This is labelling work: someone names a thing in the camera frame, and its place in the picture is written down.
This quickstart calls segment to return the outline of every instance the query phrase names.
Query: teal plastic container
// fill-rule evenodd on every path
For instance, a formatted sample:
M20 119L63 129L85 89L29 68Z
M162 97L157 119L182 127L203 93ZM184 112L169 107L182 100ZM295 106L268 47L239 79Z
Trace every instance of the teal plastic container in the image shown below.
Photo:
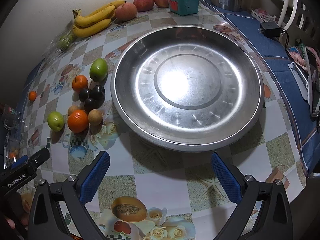
M181 16L198 12L199 0L169 0L170 11Z

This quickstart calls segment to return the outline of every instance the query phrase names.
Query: black charger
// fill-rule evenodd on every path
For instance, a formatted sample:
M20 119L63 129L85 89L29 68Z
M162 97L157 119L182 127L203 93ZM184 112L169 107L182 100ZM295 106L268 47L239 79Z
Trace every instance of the black charger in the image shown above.
M283 30L276 24L276 22L260 23L260 32L267 38L280 37Z

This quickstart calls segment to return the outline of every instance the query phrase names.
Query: bunch of bananas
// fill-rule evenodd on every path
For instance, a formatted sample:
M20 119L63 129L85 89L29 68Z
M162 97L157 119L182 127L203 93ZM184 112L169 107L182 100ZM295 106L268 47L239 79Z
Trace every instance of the bunch of bananas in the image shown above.
M107 28L112 18L115 16L115 10L126 1L116 0L108 3L87 16L81 16L81 10L73 10L75 24L72 27L72 32L80 38L94 35Z

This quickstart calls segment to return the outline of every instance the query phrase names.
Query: metal basin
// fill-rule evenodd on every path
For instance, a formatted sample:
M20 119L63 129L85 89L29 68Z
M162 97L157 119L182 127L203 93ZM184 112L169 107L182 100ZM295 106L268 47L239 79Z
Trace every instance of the metal basin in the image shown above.
M170 26L133 42L113 72L119 115L144 139L177 151L229 145L257 121L264 90L252 57L213 30Z

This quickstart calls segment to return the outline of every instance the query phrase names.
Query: metal screw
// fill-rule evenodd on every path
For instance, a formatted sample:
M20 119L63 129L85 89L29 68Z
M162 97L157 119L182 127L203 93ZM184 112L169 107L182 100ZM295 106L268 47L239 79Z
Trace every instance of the metal screw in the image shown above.
M252 175L246 175L244 178L246 181L254 181L254 177Z
M39 179L38 184L42 186L45 183L45 179Z
M282 181L279 180L279 179L275 179L275 182L276 182L277 185L282 185Z
M75 181L76 178L77 178L76 175L70 175L70 176L68 177L68 181L70 181L70 182Z

